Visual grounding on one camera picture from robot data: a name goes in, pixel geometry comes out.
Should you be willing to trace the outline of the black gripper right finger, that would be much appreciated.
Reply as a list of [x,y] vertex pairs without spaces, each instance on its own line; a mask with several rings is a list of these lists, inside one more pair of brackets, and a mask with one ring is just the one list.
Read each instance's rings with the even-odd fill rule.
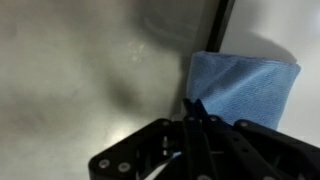
[[229,180],[320,180],[320,149],[249,120],[229,125],[194,103],[217,164]]

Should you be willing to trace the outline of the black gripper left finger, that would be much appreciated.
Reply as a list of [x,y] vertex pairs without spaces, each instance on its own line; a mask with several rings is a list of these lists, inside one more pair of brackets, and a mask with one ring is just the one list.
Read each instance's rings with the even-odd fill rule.
[[157,119],[103,150],[88,163],[90,180],[144,180],[159,166],[155,180],[197,180],[207,173],[207,138],[200,101],[183,101],[180,121]]

